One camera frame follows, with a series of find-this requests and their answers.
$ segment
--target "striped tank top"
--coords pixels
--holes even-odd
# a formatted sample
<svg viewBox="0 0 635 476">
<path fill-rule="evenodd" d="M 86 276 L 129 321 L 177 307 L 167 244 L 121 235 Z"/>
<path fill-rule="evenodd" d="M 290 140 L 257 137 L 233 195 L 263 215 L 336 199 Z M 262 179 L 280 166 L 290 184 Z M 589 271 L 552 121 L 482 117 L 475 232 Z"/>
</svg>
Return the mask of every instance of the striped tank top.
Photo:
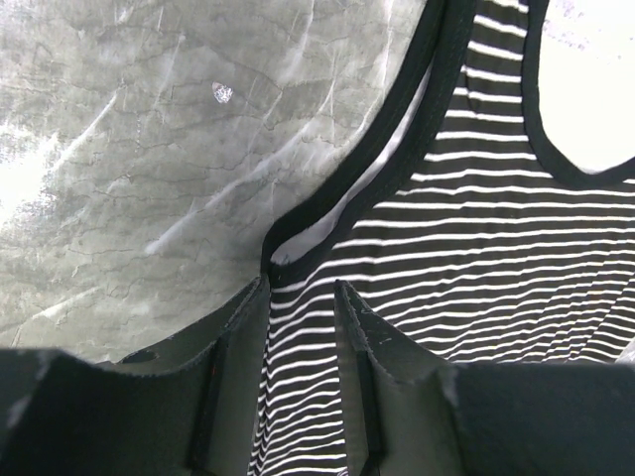
<svg viewBox="0 0 635 476">
<path fill-rule="evenodd" d="M 635 337 L 635 161 L 590 175 L 547 137 L 538 89 L 547 4 L 430 0 L 368 134 L 270 230 L 249 474 L 346 474 L 336 280 L 451 362 L 610 363 Z M 429 63 L 419 107 L 378 175 L 308 253 L 272 262 L 377 157 Z"/>
</svg>

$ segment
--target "black trim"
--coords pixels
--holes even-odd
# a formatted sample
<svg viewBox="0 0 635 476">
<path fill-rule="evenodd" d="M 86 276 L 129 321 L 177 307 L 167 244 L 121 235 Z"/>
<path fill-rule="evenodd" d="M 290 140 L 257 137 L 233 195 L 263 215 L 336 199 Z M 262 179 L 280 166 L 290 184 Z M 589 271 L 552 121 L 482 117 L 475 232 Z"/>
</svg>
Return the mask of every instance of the black trim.
<svg viewBox="0 0 635 476">
<path fill-rule="evenodd" d="M 282 244 L 333 209 L 384 150 L 432 62 L 445 2 L 428 0 L 395 82 L 359 144 L 309 199 L 273 224 L 263 243 L 261 272 L 269 271 L 271 257 Z"/>
<path fill-rule="evenodd" d="M 436 0 L 430 0 L 429 4 L 432 5 L 435 2 Z M 262 256 L 263 272 L 269 274 L 272 285 L 277 287 L 287 286 L 305 278 L 319 265 L 324 255 L 352 229 L 354 223 L 359 220 L 359 217 L 366 210 L 395 193 L 413 174 L 415 168 L 421 167 L 421 161 L 430 149 L 430 145 L 433 143 L 444 120 L 445 112 L 458 80 L 460 67 L 463 63 L 467 51 L 467 43 L 472 31 L 475 9 L 476 2 L 474 0 L 452 0 L 444 8 L 442 27 L 437 42 L 437 51 L 435 52 L 435 63 L 431 69 L 428 87 L 411 126 L 382 171 L 344 208 L 333 231 L 298 261 L 282 266 L 270 262 L 271 255 L 280 245 L 319 220 L 326 211 L 329 211 L 338 202 L 341 195 L 336 194 L 335 198 L 332 198 L 332 188 L 339 185 L 338 189 L 348 190 L 354 180 L 350 179 L 347 181 L 345 183 L 346 186 L 341 186 L 343 181 L 340 180 L 350 177 L 352 170 L 362 173 L 376 158 L 377 154 L 381 152 L 381 149 L 367 157 L 349 156 L 336 173 L 308 201 L 274 224 L 265 238 Z M 400 76 L 403 78 L 404 71 L 408 74 L 408 71 L 411 71 L 421 62 L 420 54 L 408 55 L 402 66 Z M 419 83 L 417 82 L 414 85 L 414 89 L 418 85 Z M 399 120 L 401 120 L 401 116 L 395 118 L 396 123 Z M 378 119 L 373 124 L 373 126 L 377 126 L 374 129 L 379 128 L 381 124 L 378 124 L 378 122 L 380 123 L 380 121 L 381 119 L 378 116 Z M 392 132 L 392 130 L 385 129 L 381 131 L 382 134 L 387 132 Z M 319 206 L 327 200 L 329 200 L 329 207 Z M 294 220 L 300 220 L 300 223 L 295 223 Z"/>
<path fill-rule="evenodd" d="M 600 174 L 588 174 L 572 164 L 545 133 L 540 114 L 538 71 L 543 24 L 548 6 L 549 0 L 529 0 L 529 27 L 521 80 L 525 128 L 538 162 L 554 179 L 573 188 L 597 188 L 631 179 L 635 177 L 635 158 Z"/>
</svg>

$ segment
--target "black and white striped fabric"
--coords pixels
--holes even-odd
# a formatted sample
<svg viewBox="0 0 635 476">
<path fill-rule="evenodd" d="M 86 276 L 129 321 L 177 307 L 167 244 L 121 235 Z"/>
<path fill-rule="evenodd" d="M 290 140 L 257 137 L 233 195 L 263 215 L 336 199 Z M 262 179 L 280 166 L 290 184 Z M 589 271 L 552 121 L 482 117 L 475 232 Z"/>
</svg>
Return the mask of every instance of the black and white striped fabric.
<svg viewBox="0 0 635 476">
<path fill-rule="evenodd" d="M 272 280 L 250 474 L 345 471 L 335 280 L 453 362 L 614 362 L 635 336 L 635 180 L 585 176 L 528 132 L 538 99 L 523 90 L 537 74 L 526 55 L 538 61 L 540 32 L 526 41 L 546 5 L 474 8 L 448 109 L 414 171 L 316 266 Z"/>
</svg>

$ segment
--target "gray marbled surface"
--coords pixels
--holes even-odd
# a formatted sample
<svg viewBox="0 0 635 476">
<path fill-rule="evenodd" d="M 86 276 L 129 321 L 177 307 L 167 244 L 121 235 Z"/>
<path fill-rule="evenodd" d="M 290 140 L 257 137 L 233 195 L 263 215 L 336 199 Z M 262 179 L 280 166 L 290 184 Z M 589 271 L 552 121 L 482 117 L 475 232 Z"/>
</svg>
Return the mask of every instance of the gray marbled surface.
<svg viewBox="0 0 635 476">
<path fill-rule="evenodd" d="M 0 2 L 0 346 L 115 360 L 220 306 L 364 132 L 422 9 Z"/>
</svg>

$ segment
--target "white speck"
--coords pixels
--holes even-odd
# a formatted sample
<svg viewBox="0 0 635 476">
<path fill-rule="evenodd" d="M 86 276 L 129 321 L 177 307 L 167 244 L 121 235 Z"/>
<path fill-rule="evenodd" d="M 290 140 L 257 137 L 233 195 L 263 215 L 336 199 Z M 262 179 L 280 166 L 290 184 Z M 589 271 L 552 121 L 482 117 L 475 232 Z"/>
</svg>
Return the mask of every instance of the white speck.
<svg viewBox="0 0 635 476">
<path fill-rule="evenodd" d="M 40 369 L 38 369 L 38 373 L 36 374 L 37 380 L 42 380 L 49 372 L 49 367 L 51 367 L 51 360 L 53 355 L 50 351 L 40 350 L 37 353 L 38 360 L 40 361 Z"/>
<path fill-rule="evenodd" d="M 30 401 L 31 396 L 27 395 L 9 408 L 7 411 L 7 414 L 9 414 L 9 418 L 7 419 L 7 428 L 13 428 L 20 422 L 20 418 L 22 418 L 22 415 L 29 406 Z"/>
<path fill-rule="evenodd" d="M 455 367 L 447 367 L 440 372 L 443 382 L 443 392 L 447 400 L 454 406 L 458 407 L 458 391 L 456 390 L 456 377 L 458 370 Z"/>
<path fill-rule="evenodd" d="M 234 91 L 229 86 L 215 82 L 211 85 L 211 89 L 214 91 L 214 97 L 221 104 L 226 104 L 231 99 Z"/>
</svg>

